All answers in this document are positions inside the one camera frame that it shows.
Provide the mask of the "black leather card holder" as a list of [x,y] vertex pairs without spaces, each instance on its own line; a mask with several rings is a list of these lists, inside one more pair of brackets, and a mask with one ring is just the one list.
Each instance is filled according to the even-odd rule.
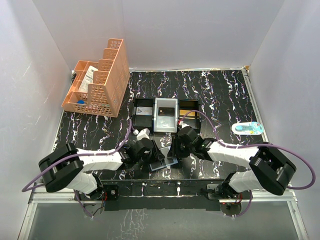
[[151,172],[168,168],[169,166],[175,165],[178,163],[178,159],[176,157],[168,157],[168,153],[170,151],[170,146],[163,147],[160,149],[160,152],[164,155],[164,159],[156,160],[149,164],[149,170]]

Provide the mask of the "dark card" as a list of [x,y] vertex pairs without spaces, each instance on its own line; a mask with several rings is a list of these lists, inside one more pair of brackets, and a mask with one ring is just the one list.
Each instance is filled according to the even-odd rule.
[[174,117],[176,109],[174,107],[159,107],[158,116]]

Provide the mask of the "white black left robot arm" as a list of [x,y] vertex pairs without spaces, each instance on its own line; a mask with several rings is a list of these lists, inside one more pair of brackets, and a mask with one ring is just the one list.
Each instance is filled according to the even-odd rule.
[[67,188],[97,200],[102,197],[104,187],[93,171],[117,171],[121,167],[162,161],[165,157],[154,140],[144,137],[107,151],[83,150],[68,143],[43,158],[38,165],[48,193]]

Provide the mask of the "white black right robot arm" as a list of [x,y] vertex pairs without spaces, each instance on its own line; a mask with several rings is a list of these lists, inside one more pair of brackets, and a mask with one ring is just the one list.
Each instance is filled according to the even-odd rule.
[[258,147],[223,145],[215,138],[202,138],[192,127],[185,126],[172,137],[169,157],[177,159],[194,155],[200,160],[220,161],[247,168],[231,172],[214,189],[205,192],[222,198],[232,198],[245,191],[264,189],[281,196],[297,168],[271,144]]

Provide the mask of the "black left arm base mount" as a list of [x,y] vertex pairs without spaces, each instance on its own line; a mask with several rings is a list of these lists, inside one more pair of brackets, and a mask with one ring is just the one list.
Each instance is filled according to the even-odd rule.
[[104,184],[102,191],[102,201],[117,201],[119,198],[119,186],[116,184]]

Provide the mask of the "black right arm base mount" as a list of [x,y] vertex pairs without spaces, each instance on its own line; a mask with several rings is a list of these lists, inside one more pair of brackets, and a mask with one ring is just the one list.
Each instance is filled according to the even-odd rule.
[[240,204],[245,197],[252,201],[253,194],[237,192],[228,184],[207,184],[206,187],[199,190],[199,195],[205,197],[208,200],[232,200],[232,204]]

